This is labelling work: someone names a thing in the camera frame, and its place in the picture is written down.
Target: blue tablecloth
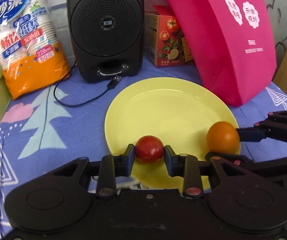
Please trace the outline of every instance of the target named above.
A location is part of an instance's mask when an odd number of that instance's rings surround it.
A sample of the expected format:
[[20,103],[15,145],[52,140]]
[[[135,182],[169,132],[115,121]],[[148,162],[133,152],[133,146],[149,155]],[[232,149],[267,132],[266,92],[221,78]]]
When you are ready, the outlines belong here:
[[[54,86],[12,101],[0,123],[0,237],[11,229],[3,209],[9,192],[77,157],[87,156],[97,161],[109,154],[103,128],[111,101],[132,83],[161,76],[201,84],[195,66],[156,68],[144,58],[137,76],[123,78],[114,90],[83,107],[59,105],[53,97]],[[102,93],[107,83],[87,84],[75,69],[71,78],[60,84],[57,94],[64,102],[76,104]],[[287,96],[273,83],[245,105],[231,108],[240,127],[253,126],[269,112],[282,110],[287,110]],[[278,159],[287,156],[287,143],[272,139],[243,143],[242,154],[257,162]],[[132,179],[118,182],[141,187]],[[93,180],[89,190],[94,189]]]

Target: pink shopping bag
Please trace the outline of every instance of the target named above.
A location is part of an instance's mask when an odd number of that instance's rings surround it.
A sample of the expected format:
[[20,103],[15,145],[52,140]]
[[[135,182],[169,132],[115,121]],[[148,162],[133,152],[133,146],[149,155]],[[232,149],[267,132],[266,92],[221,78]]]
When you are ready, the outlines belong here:
[[276,69],[264,0],[168,0],[186,35],[204,87],[240,106]]

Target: plastic bag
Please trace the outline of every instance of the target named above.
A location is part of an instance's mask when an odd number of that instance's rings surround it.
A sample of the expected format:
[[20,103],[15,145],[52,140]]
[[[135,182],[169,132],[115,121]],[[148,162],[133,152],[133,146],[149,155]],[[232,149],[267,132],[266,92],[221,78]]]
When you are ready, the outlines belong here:
[[69,72],[45,0],[0,0],[0,64],[13,99]]

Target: orange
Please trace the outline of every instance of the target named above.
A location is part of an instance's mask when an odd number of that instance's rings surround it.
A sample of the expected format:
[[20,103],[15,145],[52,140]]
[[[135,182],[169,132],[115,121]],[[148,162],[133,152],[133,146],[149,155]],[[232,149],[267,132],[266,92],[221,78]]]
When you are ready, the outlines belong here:
[[234,126],[228,122],[216,122],[207,133],[210,152],[234,154],[239,149],[240,138]]

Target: tomato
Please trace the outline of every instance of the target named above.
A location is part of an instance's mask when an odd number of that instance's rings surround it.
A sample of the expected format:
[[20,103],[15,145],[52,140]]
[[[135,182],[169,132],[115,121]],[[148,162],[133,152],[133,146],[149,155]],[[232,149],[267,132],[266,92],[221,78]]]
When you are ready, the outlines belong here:
[[172,33],[175,33],[180,30],[180,25],[176,18],[170,18],[167,21],[167,29]]
[[166,41],[169,39],[169,32],[167,31],[162,31],[160,34],[159,34],[159,37],[162,41]]
[[164,146],[157,137],[147,135],[137,141],[134,153],[143,163],[152,163],[163,157]]

